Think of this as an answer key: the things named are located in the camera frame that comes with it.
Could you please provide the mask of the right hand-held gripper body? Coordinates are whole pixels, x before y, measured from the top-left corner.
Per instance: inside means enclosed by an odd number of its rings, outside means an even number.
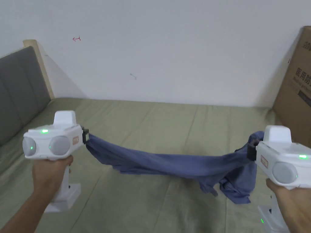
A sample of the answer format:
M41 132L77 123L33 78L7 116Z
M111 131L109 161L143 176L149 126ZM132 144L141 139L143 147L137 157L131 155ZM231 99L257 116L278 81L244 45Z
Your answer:
M276 185L288 190L311 187L311 149L292 142L291 131L285 126L267 126L263 139L248 143L247 158ZM290 233L274 192L271 204L258 206L258 212L267 233Z

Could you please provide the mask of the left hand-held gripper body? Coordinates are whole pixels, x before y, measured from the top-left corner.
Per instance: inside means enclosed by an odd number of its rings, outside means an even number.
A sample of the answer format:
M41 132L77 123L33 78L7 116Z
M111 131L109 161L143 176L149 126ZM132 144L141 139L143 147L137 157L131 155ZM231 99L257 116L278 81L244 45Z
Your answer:
M57 111L53 124L29 129L24 133L22 147L25 158L30 160L65 159L86 143L88 133L88 129L76 122L74 111ZM45 212L70 210L80 194L81 184L69 183L69 167L66 167L60 189Z

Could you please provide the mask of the person's right hand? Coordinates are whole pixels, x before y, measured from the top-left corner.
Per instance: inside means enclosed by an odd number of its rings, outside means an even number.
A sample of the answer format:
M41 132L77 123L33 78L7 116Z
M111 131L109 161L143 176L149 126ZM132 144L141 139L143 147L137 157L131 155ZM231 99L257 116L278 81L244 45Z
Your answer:
M291 233L311 232L311 189L288 190L276 185L270 179L266 184L276 195L283 219Z

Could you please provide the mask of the person's left hand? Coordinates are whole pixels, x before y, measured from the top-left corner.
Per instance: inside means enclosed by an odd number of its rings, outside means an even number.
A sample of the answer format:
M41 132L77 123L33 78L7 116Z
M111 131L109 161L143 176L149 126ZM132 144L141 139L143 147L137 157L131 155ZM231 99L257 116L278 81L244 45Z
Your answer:
M66 167L73 162L70 155L60 160L34 160L32 167L33 194L35 201L44 211L59 191Z

